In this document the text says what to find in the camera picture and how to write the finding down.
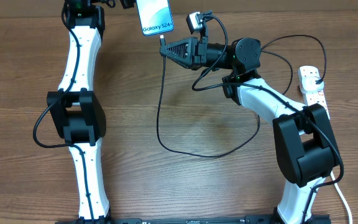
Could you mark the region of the blue screen Galaxy smartphone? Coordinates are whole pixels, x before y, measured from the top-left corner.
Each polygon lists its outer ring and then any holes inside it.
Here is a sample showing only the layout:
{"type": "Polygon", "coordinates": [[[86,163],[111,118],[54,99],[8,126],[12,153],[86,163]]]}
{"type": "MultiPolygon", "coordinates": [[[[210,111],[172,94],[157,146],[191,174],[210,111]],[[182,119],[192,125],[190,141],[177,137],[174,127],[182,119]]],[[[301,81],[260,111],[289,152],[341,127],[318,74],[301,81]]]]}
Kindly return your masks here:
{"type": "Polygon", "coordinates": [[[151,36],[174,30],[169,0],[137,0],[142,34],[151,36]]]}

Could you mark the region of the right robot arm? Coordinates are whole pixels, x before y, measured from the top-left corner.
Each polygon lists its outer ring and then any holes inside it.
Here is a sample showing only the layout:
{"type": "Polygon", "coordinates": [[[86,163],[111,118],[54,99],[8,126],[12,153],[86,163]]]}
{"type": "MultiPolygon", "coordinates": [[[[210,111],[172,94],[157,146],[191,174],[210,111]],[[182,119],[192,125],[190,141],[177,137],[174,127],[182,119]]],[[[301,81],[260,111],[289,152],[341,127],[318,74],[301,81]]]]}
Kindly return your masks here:
{"type": "Polygon", "coordinates": [[[273,127],[275,153],[286,179],[280,203],[271,215],[247,215],[246,223],[330,223],[329,215],[311,212],[318,190],[337,183],[326,182],[334,167],[343,167],[329,117],[323,105],[293,101],[267,85],[257,73],[260,41],[242,38],[231,45],[212,44],[196,37],[166,43],[160,54],[184,68],[203,75],[209,69],[228,69],[219,87],[226,98],[252,110],[273,127]]]}

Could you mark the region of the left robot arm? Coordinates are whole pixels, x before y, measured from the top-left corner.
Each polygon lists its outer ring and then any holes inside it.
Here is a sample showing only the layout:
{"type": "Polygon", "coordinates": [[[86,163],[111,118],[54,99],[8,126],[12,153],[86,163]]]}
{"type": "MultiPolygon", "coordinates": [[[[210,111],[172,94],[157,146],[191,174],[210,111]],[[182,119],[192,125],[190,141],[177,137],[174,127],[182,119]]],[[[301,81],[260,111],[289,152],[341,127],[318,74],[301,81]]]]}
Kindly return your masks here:
{"type": "Polygon", "coordinates": [[[80,200],[75,223],[112,223],[101,165],[106,115],[93,90],[105,30],[103,4],[116,5],[94,0],[63,3],[62,21],[70,38],[67,64],[58,90],[47,94],[48,111],[75,166],[80,200]]]}

